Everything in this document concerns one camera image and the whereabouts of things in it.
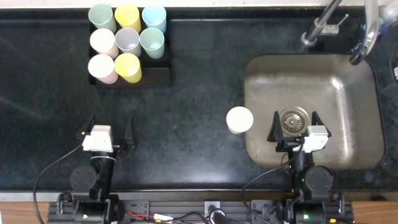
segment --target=wooden surface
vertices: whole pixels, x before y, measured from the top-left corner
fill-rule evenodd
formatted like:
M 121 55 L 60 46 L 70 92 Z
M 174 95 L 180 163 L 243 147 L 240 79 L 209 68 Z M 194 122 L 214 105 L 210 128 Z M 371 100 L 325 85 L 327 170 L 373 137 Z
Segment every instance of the wooden surface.
M 355 224 L 398 223 L 398 202 L 353 202 Z M 47 202 L 39 203 L 43 220 L 47 219 Z M 32 202 L 0 202 L 2 224 L 38 224 Z

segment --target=stainless steel sink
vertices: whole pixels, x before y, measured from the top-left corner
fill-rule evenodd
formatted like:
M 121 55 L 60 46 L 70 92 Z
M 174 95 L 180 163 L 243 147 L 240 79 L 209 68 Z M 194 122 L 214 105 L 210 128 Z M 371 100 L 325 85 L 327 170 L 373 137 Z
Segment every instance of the stainless steel sink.
M 314 152 L 316 165 L 367 169 L 380 163 L 385 146 L 374 74 L 365 61 L 352 66 L 348 59 L 349 55 L 265 55 L 250 61 L 244 94 L 254 124 L 246 132 L 246 148 L 256 163 L 280 164 L 276 143 L 267 142 L 275 111 L 289 121 L 284 127 L 287 136 L 304 132 L 311 113 L 318 112 L 332 137 L 325 149 Z

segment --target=chrome faucet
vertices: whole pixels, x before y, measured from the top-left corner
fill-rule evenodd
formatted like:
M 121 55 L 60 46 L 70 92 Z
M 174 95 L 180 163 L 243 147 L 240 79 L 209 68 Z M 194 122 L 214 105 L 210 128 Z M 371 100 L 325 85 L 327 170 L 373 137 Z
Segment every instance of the chrome faucet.
M 317 37 L 322 34 L 324 28 L 327 26 L 326 22 L 340 3 L 341 0 L 332 0 L 328 7 L 326 7 L 326 9 L 323 11 L 322 15 L 314 20 L 311 29 L 308 32 L 303 33 L 301 37 L 304 45 L 313 46 L 316 44 Z M 359 64 L 369 55 L 379 32 L 379 9 L 377 1 L 364 0 L 364 3 L 366 13 L 366 35 L 362 44 L 354 51 L 354 54 L 349 59 L 349 62 L 352 65 Z M 341 22 L 339 22 L 335 28 L 338 29 L 338 26 L 341 24 Z

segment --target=sink drain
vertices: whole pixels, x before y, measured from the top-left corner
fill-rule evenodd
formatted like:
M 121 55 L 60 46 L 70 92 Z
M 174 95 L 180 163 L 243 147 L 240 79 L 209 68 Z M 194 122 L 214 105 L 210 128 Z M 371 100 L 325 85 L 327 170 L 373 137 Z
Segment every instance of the sink drain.
M 295 106 L 281 112 L 280 122 L 286 134 L 298 136 L 308 126 L 309 117 L 305 110 Z

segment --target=cup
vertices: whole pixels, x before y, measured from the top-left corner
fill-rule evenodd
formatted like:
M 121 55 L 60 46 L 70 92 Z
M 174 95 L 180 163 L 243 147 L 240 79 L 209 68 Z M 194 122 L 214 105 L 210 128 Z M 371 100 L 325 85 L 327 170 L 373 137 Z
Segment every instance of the cup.
M 100 54 L 116 58 L 119 54 L 118 46 L 114 42 L 114 34 L 109 29 L 98 29 L 90 37 L 90 45 Z
M 157 28 L 162 33 L 166 32 L 166 9 L 162 6 L 148 6 L 142 11 L 142 19 L 147 27 Z
M 234 107 L 226 115 L 226 124 L 233 134 L 241 134 L 253 125 L 253 114 L 243 106 Z
M 137 6 L 133 4 L 119 6 L 114 12 L 114 16 L 122 28 L 133 28 L 137 32 L 141 31 L 141 20 Z
M 147 54 L 154 59 L 164 54 L 164 35 L 156 28 L 148 28 L 141 32 L 139 42 Z
M 111 6 L 107 4 L 98 4 L 93 6 L 88 11 L 89 20 L 99 29 L 109 29 L 112 32 L 116 31 L 116 23 L 113 17 Z
M 136 83 L 142 77 L 141 66 L 137 56 L 124 53 L 114 61 L 115 71 L 129 83 Z
M 109 55 L 95 55 L 88 62 L 88 72 L 105 84 L 112 84 L 118 79 L 113 59 Z
M 139 34 L 135 29 L 123 28 L 115 35 L 115 43 L 123 53 L 132 53 L 135 56 L 141 54 Z

